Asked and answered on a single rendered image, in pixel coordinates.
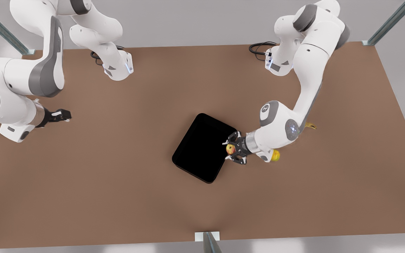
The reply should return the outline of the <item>black storage box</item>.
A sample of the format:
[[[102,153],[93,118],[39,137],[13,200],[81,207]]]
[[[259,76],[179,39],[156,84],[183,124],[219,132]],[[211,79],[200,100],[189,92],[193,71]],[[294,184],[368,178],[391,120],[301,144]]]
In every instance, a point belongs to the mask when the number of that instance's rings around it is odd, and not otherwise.
[[[174,165],[205,183],[213,183],[227,156],[228,136],[232,126],[200,113],[172,155]]]

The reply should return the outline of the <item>silver frame post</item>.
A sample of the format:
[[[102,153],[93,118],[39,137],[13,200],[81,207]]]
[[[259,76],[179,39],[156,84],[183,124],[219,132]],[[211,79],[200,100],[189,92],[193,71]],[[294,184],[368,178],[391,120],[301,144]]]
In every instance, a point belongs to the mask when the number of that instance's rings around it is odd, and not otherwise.
[[[0,22],[0,36],[4,38],[13,48],[23,56],[32,56],[35,50],[28,49]]]
[[[204,253],[222,253],[218,241],[220,241],[220,232],[195,232],[195,242],[202,242]]]
[[[397,24],[400,19],[405,16],[405,1],[395,10],[394,13],[381,25],[381,27],[368,39],[362,40],[363,46],[375,46],[388,32],[391,30],[395,24]]]

